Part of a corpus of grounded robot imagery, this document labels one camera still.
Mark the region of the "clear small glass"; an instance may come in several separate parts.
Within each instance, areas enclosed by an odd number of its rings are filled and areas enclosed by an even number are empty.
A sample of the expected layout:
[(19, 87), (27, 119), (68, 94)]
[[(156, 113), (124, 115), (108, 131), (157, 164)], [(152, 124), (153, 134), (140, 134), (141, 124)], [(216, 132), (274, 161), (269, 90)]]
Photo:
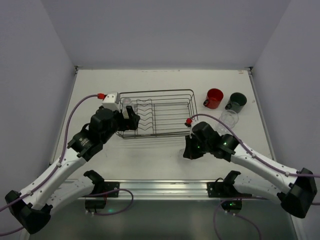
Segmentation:
[(130, 97), (124, 97), (122, 99), (122, 110), (126, 110), (128, 106), (132, 106), (132, 100)]
[(179, 152), (178, 152), (178, 153), (179, 153), (180, 155), (183, 155), (183, 154), (184, 154), (184, 152), (185, 152), (185, 150), (182, 148), (182, 149), (180, 149), (180, 150), (179, 150)]

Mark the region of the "red mug black handle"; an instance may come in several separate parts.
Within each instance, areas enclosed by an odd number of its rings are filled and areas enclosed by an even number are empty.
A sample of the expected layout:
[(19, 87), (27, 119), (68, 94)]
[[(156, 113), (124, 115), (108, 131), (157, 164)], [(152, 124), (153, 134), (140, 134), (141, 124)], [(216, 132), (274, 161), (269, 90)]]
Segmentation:
[(209, 109), (217, 109), (224, 98), (223, 92), (218, 88), (211, 88), (206, 94), (203, 106)]

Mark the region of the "grey-green mug black handle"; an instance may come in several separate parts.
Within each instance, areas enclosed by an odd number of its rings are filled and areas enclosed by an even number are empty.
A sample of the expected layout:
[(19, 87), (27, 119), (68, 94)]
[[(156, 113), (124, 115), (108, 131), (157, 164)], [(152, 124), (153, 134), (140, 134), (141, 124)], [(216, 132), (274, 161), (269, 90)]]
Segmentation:
[(240, 92), (234, 92), (230, 95), (227, 105), (224, 107), (224, 109), (234, 111), (238, 114), (242, 111), (246, 104), (247, 97)]

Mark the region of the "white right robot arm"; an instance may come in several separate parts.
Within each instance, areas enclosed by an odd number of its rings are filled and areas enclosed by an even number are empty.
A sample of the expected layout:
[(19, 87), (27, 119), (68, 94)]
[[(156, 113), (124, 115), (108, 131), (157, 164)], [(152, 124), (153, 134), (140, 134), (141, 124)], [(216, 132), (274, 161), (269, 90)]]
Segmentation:
[(307, 168), (297, 170), (254, 151), (233, 134), (219, 135), (207, 122), (187, 119), (190, 133), (185, 137), (183, 157), (195, 160), (205, 154), (242, 166), (254, 174), (243, 176), (231, 171), (224, 178), (231, 196), (252, 195), (279, 203), (292, 216), (306, 217), (318, 189), (315, 174)]

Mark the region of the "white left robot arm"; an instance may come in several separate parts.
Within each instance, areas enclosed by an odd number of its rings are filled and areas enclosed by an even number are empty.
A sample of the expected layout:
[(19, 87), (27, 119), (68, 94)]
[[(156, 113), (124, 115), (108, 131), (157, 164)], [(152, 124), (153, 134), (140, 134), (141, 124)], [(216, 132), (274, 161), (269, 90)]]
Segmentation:
[(85, 177), (70, 190), (66, 197), (57, 195), (58, 188), (78, 168), (86, 164), (118, 131), (136, 130), (140, 116), (131, 106), (128, 116), (118, 110), (100, 107), (70, 142), (65, 141), (61, 156), (36, 180), (20, 191), (10, 191), (5, 196), (7, 208), (29, 234), (39, 232), (51, 219), (53, 209), (64, 201), (73, 201), (93, 190)]

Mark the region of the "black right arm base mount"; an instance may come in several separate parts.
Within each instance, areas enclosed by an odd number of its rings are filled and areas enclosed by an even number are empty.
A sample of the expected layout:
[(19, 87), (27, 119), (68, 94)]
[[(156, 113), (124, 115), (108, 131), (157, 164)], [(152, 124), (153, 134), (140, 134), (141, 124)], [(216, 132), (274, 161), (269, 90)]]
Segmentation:
[(240, 193), (238, 190), (236, 190), (234, 187), (235, 180), (240, 175), (241, 173), (239, 171), (232, 170), (224, 179), (219, 177), (217, 180), (208, 182), (206, 184), (206, 190), (209, 198), (214, 198), (215, 194), (218, 198), (223, 198), (223, 200), (220, 200), (219, 204), (214, 209), (212, 217), (213, 229), (219, 240), (222, 240), (222, 236), (217, 228), (217, 215), (219, 210), (223, 210), (228, 215), (233, 215), (233, 213), (230, 213), (230, 210), (225, 210), (223, 207), (230, 209), (230, 207), (233, 206), (232, 203), (242, 203), (242, 200), (264, 200), (263, 197), (254, 196), (249, 193)]

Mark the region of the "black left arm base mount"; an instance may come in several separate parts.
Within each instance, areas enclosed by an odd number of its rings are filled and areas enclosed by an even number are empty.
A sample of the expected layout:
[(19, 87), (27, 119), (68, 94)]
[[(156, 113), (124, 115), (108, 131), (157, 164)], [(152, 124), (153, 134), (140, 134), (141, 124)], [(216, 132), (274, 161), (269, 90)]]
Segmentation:
[[(91, 193), (85, 195), (86, 198), (98, 198), (98, 199), (86, 199), (84, 202), (85, 209), (90, 212), (94, 216), (112, 216), (123, 213), (131, 208), (134, 202), (134, 195), (133, 193), (124, 188), (120, 188), (120, 182), (118, 181), (105, 181), (104, 178), (99, 175), (94, 170), (86, 171), (83, 174), (84, 177), (89, 178), (93, 183), (93, 190)], [(119, 192), (126, 192), (129, 193), (131, 196), (131, 200), (129, 204), (117, 211), (107, 212), (107, 213), (100, 213), (98, 210), (102, 210), (107, 206), (108, 198), (118, 198)]]

